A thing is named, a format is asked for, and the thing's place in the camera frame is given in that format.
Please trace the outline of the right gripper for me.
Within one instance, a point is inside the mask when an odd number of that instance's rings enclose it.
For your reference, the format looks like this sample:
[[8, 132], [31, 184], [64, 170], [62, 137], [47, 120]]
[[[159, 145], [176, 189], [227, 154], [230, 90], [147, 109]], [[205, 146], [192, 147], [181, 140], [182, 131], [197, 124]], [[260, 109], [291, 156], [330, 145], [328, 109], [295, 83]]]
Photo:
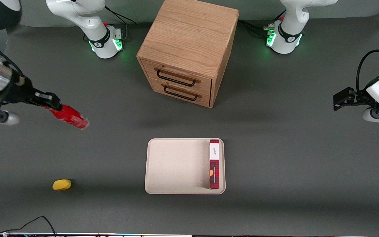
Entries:
[[20, 76], [11, 69], [8, 63], [0, 60], [0, 95], [11, 79], [15, 79], [15, 83], [9, 90], [4, 104], [26, 103], [42, 106], [46, 110], [62, 110], [61, 100], [55, 93], [34, 90], [33, 84], [27, 76]]

